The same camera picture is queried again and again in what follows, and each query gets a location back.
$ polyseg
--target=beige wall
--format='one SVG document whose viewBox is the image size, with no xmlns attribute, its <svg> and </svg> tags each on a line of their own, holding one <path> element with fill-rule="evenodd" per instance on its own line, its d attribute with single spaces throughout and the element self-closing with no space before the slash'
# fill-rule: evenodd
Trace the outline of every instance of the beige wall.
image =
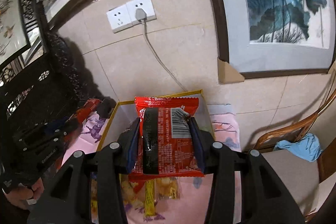
<svg viewBox="0 0 336 224">
<path fill-rule="evenodd" d="M 59 30 L 75 42 L 101 92 L 115 100 L 181 92 L 158 64 L 137 25 L 114 34 L 106 12 L 129 0 L 99 0 Z M 164 64 L 188 89 L 203 89 L 208 104 L 231 103 L 243 149 L 263 133 L 290 124 L 320 105 L 329 75 L 246 80 L 219 85 L 217 41 L 210 0 L 152 0 L 157 20 L 149 39 Z"/>
</svg>

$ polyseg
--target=yellow snack stick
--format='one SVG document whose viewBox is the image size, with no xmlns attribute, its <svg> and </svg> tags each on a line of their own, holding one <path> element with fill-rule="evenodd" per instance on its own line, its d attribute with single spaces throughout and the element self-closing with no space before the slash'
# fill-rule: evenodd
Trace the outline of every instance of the yellow snack stick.
<svg viewBox="0 0 336 224">
<path fill-rule="evenodd" d="M 154 180 L 145 182 L 145 217 L 155 216 Z"/>
</svg>

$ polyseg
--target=wall socket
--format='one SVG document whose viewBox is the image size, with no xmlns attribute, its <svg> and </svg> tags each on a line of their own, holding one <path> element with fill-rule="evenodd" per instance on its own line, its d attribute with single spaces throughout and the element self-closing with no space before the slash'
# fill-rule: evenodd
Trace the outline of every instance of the wall socket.
<svg viewBox="0 0 336 224">
<path fill-rule="evenodd" d="M 110 22 L 112 32 L 114 33 L 133 26 L 126 4 L 109 10 L 106 14 Z"/>
<path fill-rule="evenodd" d="M 147 14 L 146 21 L 156 19 L 152 0 L 131 0 L 126 3 L 126 6 L 127 6 L 127 10 L 131 17 L 131 22 L 133 25 L 137 25 L 141 23 L 135 18 L 135 12 L 138 8 L 141 8 L 146 12 Z"/>
</svg>

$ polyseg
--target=blue gripper pad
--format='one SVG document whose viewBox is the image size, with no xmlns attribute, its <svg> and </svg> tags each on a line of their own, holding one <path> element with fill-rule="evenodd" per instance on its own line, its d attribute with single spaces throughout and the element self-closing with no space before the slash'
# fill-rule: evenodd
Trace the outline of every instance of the blue gripper pad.
<svg viewBox="0 0 336 224">
<path fill-rule="evenodd" d="M 131 173 L 137 161 L 139 125 L 140 118 L 137 118 L 118 138 L 122 152 L 116 156 L 115 165 L 121 174 Z"/>
<path fill-rule="evenodd" d="M 194 117 L 191 117 L 189 119 L 188 125 L 190 129 L 190 135 L 193 140 L 194 154 L 197 161 L 197 166 L 202 171 L 202 173 L 205 173 L 206 157 L 200 138 L 201 131 L 198 128 L 198 125 Z"/>
</svg>

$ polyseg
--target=screw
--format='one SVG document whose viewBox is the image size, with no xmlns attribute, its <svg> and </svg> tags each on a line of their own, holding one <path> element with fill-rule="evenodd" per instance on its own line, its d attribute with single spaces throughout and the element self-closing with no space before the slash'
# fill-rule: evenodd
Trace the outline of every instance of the screw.
<svg viewBox="0 0 336 224">
<path fill-rule="evenodd" d="M 77 151 L 75 151 L 74 153 L 73 153 L 73 156 L 75 157 L 75 158 L 79 158 L 79 157 L 81 157 L 83 155 L 83 151 L 81 151 L 81 150 L 77 150 Z"/>
<path fill-rule="evenodd" d="M 213 143 L 212 143 L 212 146 L 213 146 L 214 148 L 220 149 L 220 148 L 223 147 L 223 144 L 222 144 L 221 142 L 213 142 Z"/>
<path fill-rule="evenodd" d="M 111 149 L 117 149 L 119 148 L 120 144 L 117 142 L 110 143 L 110 148 Z"/>
<path fill-rule="evenodd" d="M 255 150 L 255 149 L 251 150 L 251 151 L 250 151 L 250 154 L 251 154 L 252 156 L 254 156 L 254 157 L 258 157 L 258 156 L 260 155 L 259 151 L 258 151 L 258 150 Z"/>
</svg>

